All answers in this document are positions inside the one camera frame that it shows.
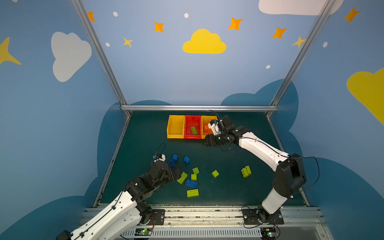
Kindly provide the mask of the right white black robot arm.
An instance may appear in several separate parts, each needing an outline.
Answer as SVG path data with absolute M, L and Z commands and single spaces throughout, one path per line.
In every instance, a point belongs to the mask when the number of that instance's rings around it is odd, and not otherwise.
M 274 172 L 273 188 L 258 207 L 259 215 L 269 217 L 307 182 L 303 158 L 278 150 L 243 126 L 235 127 L 228 116 L 211 120 L 207 127 L 208 146 L 236 144 L 266 163 Z

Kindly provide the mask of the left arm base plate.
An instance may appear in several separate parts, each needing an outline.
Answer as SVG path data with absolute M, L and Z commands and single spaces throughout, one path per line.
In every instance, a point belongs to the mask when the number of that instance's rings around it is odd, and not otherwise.
M 159 225 L 162 226 L 165 221 L 165 210 L 164 209 L 152 209 L 151 212 L 144 213 L 139 225 Z

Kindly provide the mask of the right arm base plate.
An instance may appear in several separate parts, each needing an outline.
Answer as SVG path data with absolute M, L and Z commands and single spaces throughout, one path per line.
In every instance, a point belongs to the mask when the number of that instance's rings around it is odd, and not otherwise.
M 283 225 L 284 219 L 280 210 L 274 214 L 269 214 L 264 210 L 243 208 L 242 210 L 245 226 Z

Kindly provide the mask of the green 2x4 lego slanted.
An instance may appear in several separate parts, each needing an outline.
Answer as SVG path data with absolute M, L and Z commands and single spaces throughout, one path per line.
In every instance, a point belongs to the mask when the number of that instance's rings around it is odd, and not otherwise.
M 188 174 L 185 172 L 182 172 L 181 177 L 177 180 L 177 182 L 182 185 L 184 181 L 187 179 L 187 177 L 188 177 Z

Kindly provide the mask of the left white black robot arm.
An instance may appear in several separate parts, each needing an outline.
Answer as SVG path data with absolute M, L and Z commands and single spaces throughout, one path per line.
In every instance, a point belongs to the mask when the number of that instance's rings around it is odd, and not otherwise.
M 79 228 L 61 232 L 57 240 L 114 240 L 138 224 L 148 223 L 152 208 L 146 203 L 165 184 L 181 178 L 177 165 L 156 160 L 143 175 L 130 180 L 118 196 L 95 217 Z

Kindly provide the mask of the orange stepped lego brick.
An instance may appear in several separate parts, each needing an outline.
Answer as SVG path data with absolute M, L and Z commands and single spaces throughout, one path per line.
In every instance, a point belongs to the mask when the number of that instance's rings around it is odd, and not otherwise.
M 212 130 L 208 127 L 207 124 L 203 125 L 203 135 L 211 135 L 213 134 Z

